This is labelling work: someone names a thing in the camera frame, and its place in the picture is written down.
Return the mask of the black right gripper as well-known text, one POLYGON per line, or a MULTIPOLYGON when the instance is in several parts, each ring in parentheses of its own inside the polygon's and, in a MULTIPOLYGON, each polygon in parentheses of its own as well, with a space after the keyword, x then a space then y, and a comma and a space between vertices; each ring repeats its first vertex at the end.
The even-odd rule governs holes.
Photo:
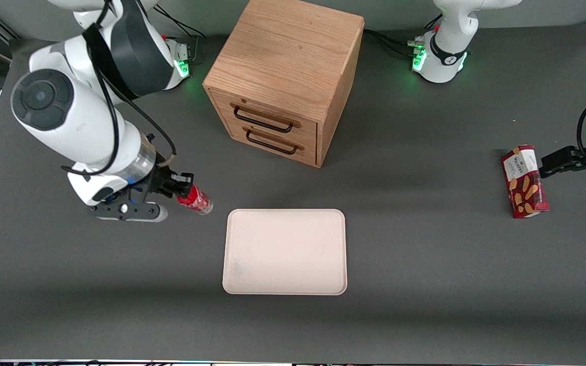
POLYGON ((167 198, 189 195, 189 185, 193 184, 193 173, 174 173, 169 165, 156 165, 148 176, 138 183, 138 192, 142 194, 159 194, 167 198))

